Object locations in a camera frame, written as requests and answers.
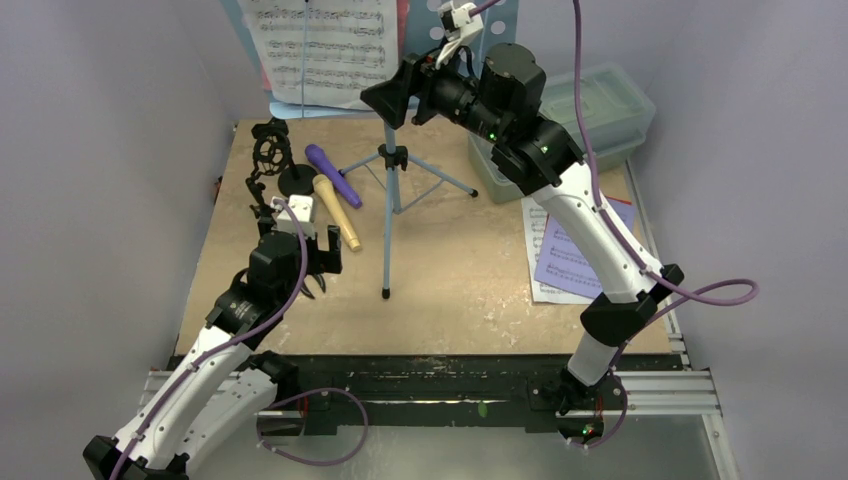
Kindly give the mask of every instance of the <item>black clamp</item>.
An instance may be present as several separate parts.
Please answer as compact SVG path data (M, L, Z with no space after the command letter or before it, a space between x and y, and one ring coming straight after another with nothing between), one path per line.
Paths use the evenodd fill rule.
M395 147L394 153L389 153L386 144L377 147L377 153L386 161L386 170L400 167L404 172L409 162L409 150L406 147Z

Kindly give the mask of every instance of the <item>gray wall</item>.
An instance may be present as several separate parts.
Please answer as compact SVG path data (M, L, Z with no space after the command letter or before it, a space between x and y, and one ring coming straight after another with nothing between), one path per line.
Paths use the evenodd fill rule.
M220 2L171 2L229 114L233 118L267 117L268 100L262 92L261 79L244 53ZM673 40L680 34L696 0L592 0L583 3L585 64L618 62L646 88ZM549 76L571 72L574 62L571 2L523 0L519 8L517 41L533 50Z
M173 347L231 127L170 3L0 11L0 478L90 478Z
M749 479L848 476L846 24L842 0L700 1L648 92L635 164L663 260L691 288L762 285L680 309Z

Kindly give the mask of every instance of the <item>clear plastic box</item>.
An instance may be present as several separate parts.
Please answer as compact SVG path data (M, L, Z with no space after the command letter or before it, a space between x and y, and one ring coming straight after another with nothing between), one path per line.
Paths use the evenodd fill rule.
M581 100L583 118L595 148L598 170L615 168L645 142L656 113L654 103L614 63L583 70ZM585 152L574 113L574 75L548 80L542 94L543 115L559 122ZM492 163L492 145L475 135L468 136L468 156L495 203L521 198L523 194Z

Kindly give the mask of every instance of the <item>paper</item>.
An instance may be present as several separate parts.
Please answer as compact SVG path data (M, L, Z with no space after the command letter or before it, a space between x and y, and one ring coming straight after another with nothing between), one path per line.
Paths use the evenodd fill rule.
M306 22L306 2L238 1L271 93L281 102L365 109L360 91L388 80L398 68L394 0L312 2Z
M611 198L607 200L621 217L621 221L632 231L636 208L629 203ZM589 266L586 257L580 253L577 245L553 218L548 219L545 237L542 240L541 255L533 278L551 288L575 293L586 300L594 300L603 291L601 282Z
M521 199L521 211L524 217L524 245L527 247L527 263L530 267L530 287L533 292L534 302L547 302L559 304L582 304L588 305L592 301L586 297L568 293L559 288L545 285L533 279L536 272L536 263L539 261L539 253L542 248L542 240L545 234L545 223L548 212L540 207L532 198Z

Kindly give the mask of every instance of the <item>cable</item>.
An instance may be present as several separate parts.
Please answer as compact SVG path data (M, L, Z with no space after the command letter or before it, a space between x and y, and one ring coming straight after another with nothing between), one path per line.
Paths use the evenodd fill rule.
M470 18L470 17L473 17L474 15L480 15L481 13L483 13L486 10L493 7L499 1L500 0L487 0L485 3L483 3L483 5L480 5L479 7L472 8L471 11L468 12L468 17Z
M142 424L135 432L133 432L132 439L130 439L126 448L124 448L124 451L121 452L121 456L118 457L118 461L115 463L115 467L112 469L112 473L109 475L109 480L118 480L118 475L120 474L124 463L126 463L127 459L132 453L133 448L135 448L136 444L138 443L138 439L141 438L142 435L144 435L144 432L150 427L150 423L153 421L154 418L156 418L156 414L158 414L162 407L165 406L165 403L167 403L167 401L171 398L174 392L177 391L180 385L185 382L186 378L188 378L190 374L194 373L194 371L199 369L200 366L213 355L216 355L226 350L227 348L232 347L233 345L238 345L239 343L249 340L254 336L275 326L276 323L283 318L283 314L286 313L286 310L288 310L289 307L291 307L292 303L294 303L295 298L297 298L297 294L300 292L300 288L303 286L303 280L304 278L306 278L306 236L303 233L303 228L300 226L300 222L297 221L296 215L288 206L288 204L282 203L282 206L286 210L286 213L289 214L289 217L292 218L294 226L297 229L297 239L300 243L300 272L298 273L297 283L292 289L292 293L289 296L289 299L286 301L285 304L283 304L282 307L280 307L279 310L277 310L273 315L271 315L268 320L263 322L262 325L254 328L253 330L245 332L237 337L233 337L229 341L222 343L221 345L218 345L215 348L203 352L193 362L191 362L191 366L193 368L186 368L182 371L182 373L180 373L176 380L174 380L174 383L172 383L171 386L168 387L168 389L162 393L162 396L159 397L156 403L153 404L153 407L151 407L150 411L147 413L145 421L142 422Z
M351 458L353 458L354 455L359 453L359 451L362 449L362 446L365 445L365 439L368 436L368 414L365 412L365 406L362 404L362 402L359 401L358 398L356 398L352 393L348 392L347 390L342 390L341 388L332 388L332 387L316 388L315 390L309 390L309 391L303 392L299 395L295 395L295 396L287 398L285 400L280 400L279 402L273 403L273 404L268 406L268 410L274 409L274 408L280 408L280 407L283 407L285 405L288 405L291 402L298 401L301 398L307 398L310 395L315 395L315 394L323 393L323 392L338 393L338 394L341 394L341 395L348 397L357 406L357 408L359 408L359 411L362 413L362 436L359 437L359 442L356 444L355 447L353 447L353 450L351 450L350 452L348 452L344 456L339 457L335 460L309 460L307 458L301 458L301 457L292 455L291 453L284 452L284 451L280 450L279 448L274 447L273 445L271 445L267 441L265 441L265 439L262 437L262 432L259 431L259 423L258 422L256 424L256 436L259 438L259 444L257 444L256 446L257 447L262 446L266 450L270 451L271 453L276 453L277 455L280 455L281 457L285 457L285 458L288 458L289 460L293 460L295 462L302 463L304 465L309 465L311 467L331 467L333 465L338 465L340 463L344 463L344 462L350 460Z
M601 218L606 224L609 231L613 234L619 244L621 244L622 248L627 252L630 258L636 262L636 265L639 266L639 269L645 274L652 278L654 281L659 283L660 285L668 288L674 293L677 293L681 296L674 302L670 303L665 308L661 309L657 312L653 317L651 317L647 323L645 323L645 327L655 322L657 319L661 318L663 315L668 312L674 310L680 305L688 302L689 300L695 300L696 302L703 303L706 305L715 305L721 307L730 307L735 305L741 305L743 303L749 302L757 296L760 291L759 285L754 280L748 278L734 278L729 280L722 280L720 282L712 283L707 286L696 289L695 291L689 291L685 288L679 287L668 280L664 279L662 275L657 272L653 272L650 270L648 265L642 260L642 257L636 252L632 245L624 238L624 235L621 231L618 230L615 223L613 223L612 218L609 213L607 213L606 209L602 208L603 199L601 196L601 188L600 181L598 178L598 165L597 159L595 158L595 152L592 148L592 142L589 139L589 134L586 129L586 123L583 120L583 105L580 102L580 66L582 63L582 51L583 51L583 19L580 11L580 0L572 0L574 4L574 31L575 31L575 42L574 42L574 110L577 116L577 126L580 129L580 136L583 138L583 144L586 146L587 152L587 163L589 164L589 171L591 172L592 178L592 198L595 203L595 208L600 213ZM722 299L722 298L714 298L714 297L705 297L702 294L707 293L712 290L716 290L722 287L728 287L732 285L747 285L750 287L750 290L745 295L736 298ZM621 390L622 400L624 403L624 407L621 410L621 416L618 417L618 420L615 422L615 425L607 432L599 441L592 443L591 445L586 445L586 448L595 448L598 447L605 442L607 442L621 427L624 423L624 419L627 415L628 401L627 401L627 390L624 388L624 385L621 382L621 379L613 373L613 369L615 365L618 363L618 360L621 358L621 355L624 353L624 349L627 345L630 344L630 341L636 335L630 337L626 342L624 342L619 348L616 354L613 356L610 361L610 372L609 375L612 376L613 380L618 384L618 388Z

